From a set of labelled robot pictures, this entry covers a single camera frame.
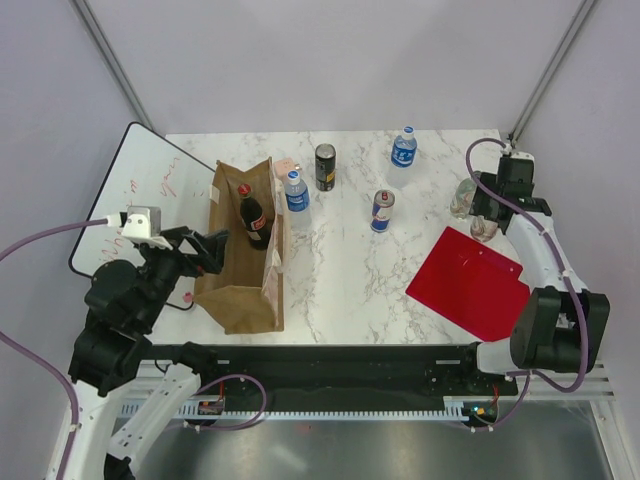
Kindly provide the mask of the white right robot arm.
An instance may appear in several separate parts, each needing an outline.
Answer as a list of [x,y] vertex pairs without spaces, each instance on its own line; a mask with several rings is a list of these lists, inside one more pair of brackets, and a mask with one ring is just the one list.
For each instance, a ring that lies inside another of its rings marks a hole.
[[460,386],[477,394],[493,383],[494,374],[591,372],[610,302],[606,295],[591,292],[570,267],[548,203],[533,196],[533,156],[504,154],[497,172],[481,172],[479,180],[519,208],[515,211],[478,188],[470,214],[498,225],[519,257],[531,294],[510,337],[479,343],[476,359],[458,368]]

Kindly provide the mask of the large blue-label water bottle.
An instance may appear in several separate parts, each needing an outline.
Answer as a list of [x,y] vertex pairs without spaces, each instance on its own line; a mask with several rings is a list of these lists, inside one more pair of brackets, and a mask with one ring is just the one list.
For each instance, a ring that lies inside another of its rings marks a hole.
[[417,152],[414,128],[405,126],[395,137],[390,154],[387,180],[391,187],[403,188],[412,177],[412,165]]

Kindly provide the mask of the clear glass bottle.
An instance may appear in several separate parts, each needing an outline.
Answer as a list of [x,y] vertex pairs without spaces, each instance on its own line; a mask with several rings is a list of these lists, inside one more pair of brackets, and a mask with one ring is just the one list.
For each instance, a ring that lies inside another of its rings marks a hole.
[[466,178],[457,186],[450,202],[450,214],[457,219],[468,217],[476,193],[477,184],[471,178]]
[[499,224],[495,221],[485,219],[482,215],[474,216],[470,234],[478,242],[487,243],[492,240],[499,229]]

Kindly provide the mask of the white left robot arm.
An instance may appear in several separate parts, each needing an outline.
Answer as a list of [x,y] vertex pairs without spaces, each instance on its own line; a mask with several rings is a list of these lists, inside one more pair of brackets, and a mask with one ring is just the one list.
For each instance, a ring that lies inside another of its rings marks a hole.
[[117,400],[151,356],[148,336],[178,280],[221,273],[228,238],[226,229],[206,236],[187,227],[165,230],[136,244],[142,266],[119,259],[95,271],[84,299],[85,327],[69,367],[71,426],[57,478],[131,477],[131,457],[109,454],[105,429],[80,408],[93,404],[97,418],[114,416]]

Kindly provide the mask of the tan canvas tote bag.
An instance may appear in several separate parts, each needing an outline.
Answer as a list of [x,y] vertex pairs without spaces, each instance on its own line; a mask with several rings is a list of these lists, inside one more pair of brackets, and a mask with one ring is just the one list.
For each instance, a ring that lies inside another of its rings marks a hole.
[[[194,302],[227,335],[284,330],[284,264],[290,229],[276,212],[276,177],[268,158],[248,170],[219,161],[210,187],[209,231],[226,229],[224,267],[220,274],[196,280]],[[240,211],[238,187],[247,184],[266,217],[271,233],[267,248],[250,245]]]

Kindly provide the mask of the glass Coca-Cola bottle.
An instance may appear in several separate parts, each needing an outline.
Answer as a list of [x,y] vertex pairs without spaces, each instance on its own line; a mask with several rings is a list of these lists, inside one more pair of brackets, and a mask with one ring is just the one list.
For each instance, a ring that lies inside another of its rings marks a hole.
[[263,208],[253,197],[253,191],[249,184],[240,184],[237,191],[240,196],[240,215],[249,237],[249,243],[256,250],[266,250],[271,238],[271,230]]

